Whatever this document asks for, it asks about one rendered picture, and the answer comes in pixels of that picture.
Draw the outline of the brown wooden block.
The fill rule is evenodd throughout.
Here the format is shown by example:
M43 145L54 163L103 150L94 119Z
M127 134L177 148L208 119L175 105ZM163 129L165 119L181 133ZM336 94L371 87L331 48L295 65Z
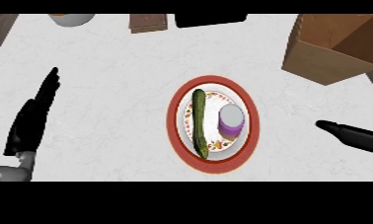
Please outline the brown wooden block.
M130 15L130 30L132 34L163 31L166 28L168 17L165 14Z

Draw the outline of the white floral plate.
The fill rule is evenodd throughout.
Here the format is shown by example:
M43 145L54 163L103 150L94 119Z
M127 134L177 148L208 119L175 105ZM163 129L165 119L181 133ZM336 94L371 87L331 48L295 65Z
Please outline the white floral plate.
M177 129L186 149L194 156L197 156L197 153L191 143L191 93L196 89L202 89L205 92L203 136L208 146L206 160L219 161L237 153L243 143L246 142L250 125L249 112L237 93L228 87L219 84L199 84L186 92L178 104ZM236 105L245 114L245 125L242 132L233 141L224 139L218 133L218 112L228 104Z

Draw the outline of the brown wooden cabinet edge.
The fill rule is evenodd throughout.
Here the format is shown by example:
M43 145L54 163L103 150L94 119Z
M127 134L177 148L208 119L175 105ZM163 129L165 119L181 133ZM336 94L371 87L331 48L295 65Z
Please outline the brown wooden cabinet edge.
M0 45L3 44L17 17L17 14L0 14Z

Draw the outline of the red oval placemat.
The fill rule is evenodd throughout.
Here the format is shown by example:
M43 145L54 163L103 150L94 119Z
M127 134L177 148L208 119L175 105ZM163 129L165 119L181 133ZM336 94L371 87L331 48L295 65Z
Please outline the red oval placemat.
M205 159L197 155L191 142L191 93L196 89L205 92L203 135L209 146ZM243 116L243 125L233 129L239 135L231 141L225 140L218 132L218 113L228 104L242 110ZM166 130L174 150L196 170L208 174L224 174L236 170L249 160L259 140L259 115L240 85L214 75L188 80L169 103Z

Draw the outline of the brown cardboard box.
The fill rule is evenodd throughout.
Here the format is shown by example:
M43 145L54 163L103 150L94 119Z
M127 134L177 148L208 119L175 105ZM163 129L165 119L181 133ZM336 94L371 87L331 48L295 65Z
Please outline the brown cardboard box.
M373 14L299 14L281 69L323 86L373 76Z

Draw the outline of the purple can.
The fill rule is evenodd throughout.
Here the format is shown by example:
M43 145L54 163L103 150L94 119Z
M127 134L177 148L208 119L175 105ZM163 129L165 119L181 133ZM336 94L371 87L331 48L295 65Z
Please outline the purple can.
M245 114L242 109L233 105L225 105L218 112L218 133L221 137L233 141L245 125Z

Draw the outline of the black appliance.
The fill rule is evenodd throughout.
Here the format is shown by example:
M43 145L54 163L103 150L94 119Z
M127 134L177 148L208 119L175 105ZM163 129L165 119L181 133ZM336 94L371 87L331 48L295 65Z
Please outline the black appliance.
M245 20L246 14L175 14L175 23L178 28L237 23Z

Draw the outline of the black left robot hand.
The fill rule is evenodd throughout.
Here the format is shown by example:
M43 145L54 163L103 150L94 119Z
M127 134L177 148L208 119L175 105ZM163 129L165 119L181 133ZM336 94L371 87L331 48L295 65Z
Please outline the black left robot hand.
M25 151L37 151L59 87L59 69L54 67L43 81L37 96L23 103L16 114L7 136L4 156L15 156Z

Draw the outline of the grey bowl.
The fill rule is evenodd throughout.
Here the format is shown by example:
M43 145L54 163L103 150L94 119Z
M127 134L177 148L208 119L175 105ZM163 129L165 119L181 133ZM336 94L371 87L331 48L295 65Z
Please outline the grey bowl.
M50 14L50 18L62 27L78 27L85 24L93 17L93 14Z

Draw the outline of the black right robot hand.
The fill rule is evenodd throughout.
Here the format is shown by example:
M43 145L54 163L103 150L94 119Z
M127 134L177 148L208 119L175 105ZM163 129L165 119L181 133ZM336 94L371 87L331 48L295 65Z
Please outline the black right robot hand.
M373 153L373 131L327 120L318 120L314 125L327 131L346 146Z

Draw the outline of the green cucumber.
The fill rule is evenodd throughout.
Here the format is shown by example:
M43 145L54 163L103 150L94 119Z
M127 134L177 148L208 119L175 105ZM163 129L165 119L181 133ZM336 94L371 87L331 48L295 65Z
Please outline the green cucumber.
M205 110L205 92L202 89L196 89L191 93L191 120L193 120L191 141L194 151L202 159L208 157L208 147L203 137L203 110Z

